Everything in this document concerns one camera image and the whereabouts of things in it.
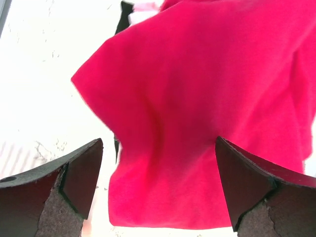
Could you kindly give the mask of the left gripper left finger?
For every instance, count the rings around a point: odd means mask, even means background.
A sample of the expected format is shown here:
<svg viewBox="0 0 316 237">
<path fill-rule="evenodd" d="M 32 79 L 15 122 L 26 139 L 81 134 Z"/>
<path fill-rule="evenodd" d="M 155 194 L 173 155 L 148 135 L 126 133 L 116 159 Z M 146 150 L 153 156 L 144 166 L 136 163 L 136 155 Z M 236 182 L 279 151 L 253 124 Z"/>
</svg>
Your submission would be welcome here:
<svg viewBox="0 0 316 237">
<path fill-rule="evenodd" d="M 73 152 L 0 181 L 2 237 L 79 237 L 103 156 L 95 139 Z"/>
</svg>

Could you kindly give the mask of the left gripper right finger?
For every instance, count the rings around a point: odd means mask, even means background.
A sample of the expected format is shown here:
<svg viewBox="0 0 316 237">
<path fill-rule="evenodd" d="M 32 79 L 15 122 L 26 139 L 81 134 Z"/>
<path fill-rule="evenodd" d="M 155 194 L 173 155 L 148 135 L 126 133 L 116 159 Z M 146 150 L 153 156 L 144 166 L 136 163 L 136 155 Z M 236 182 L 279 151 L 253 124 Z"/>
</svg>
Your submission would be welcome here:
<svg viewBox="0 0 316 237">
<path fill-rule="evenodd" d="M 217 137 L 215 153 L 239 237 L 315 237 L 316 179 Z"/>
</svg>

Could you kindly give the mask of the magenta t shirt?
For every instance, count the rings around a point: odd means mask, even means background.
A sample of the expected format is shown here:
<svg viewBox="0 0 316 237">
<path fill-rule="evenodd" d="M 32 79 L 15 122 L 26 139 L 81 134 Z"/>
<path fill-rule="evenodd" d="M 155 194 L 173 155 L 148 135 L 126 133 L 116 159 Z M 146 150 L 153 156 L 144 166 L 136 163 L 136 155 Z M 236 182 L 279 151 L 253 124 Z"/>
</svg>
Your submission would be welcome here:
<svg viewBox="0 0 316 237">
<path fill-rule="evenodd" d="M 72 83 L 122 145 L 112 225 L 228 227 L 218 136 L 299 173 L 312 152 L 316 3 L 167 0 Z"/>
</svg>

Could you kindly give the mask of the white t shirt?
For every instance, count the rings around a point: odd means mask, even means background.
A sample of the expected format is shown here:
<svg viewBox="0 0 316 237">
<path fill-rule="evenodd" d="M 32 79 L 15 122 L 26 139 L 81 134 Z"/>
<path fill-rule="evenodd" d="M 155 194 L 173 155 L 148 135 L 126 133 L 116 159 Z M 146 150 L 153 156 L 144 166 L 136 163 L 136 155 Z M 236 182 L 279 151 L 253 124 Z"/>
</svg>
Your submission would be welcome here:
<svg viewBox="0 0 316 237">
<path fill-rule="evenodd" d="M 157 15 L 162 3 L 162 0 L 142 0 L 134 3 L 132 13 L 128 16 L 130 25 L 138 24 Z"/>
</svg>

